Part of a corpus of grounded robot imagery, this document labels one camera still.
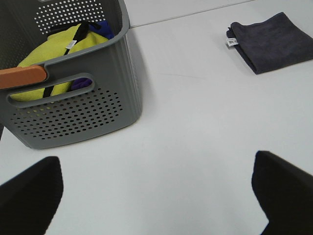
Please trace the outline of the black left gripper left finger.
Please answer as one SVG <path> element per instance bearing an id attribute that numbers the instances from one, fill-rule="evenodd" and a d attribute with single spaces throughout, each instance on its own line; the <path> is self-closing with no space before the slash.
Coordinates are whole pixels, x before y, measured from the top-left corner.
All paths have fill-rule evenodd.
<path id="1" fill-rule="evenodd" d="M 64 192 L 60 160 L 45 157 L 0 186 L 0 233 L 44 235 Z"/>

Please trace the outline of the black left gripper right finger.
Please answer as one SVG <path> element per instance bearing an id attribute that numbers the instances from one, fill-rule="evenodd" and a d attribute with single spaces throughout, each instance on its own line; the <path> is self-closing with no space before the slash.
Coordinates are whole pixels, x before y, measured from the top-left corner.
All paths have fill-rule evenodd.
<path id="1" fill-rule="evenodd" d="M 258 151 L 251 185 L 268 219 L 262 234 L 313 233 L 312 175 L 269 151 Z"/>

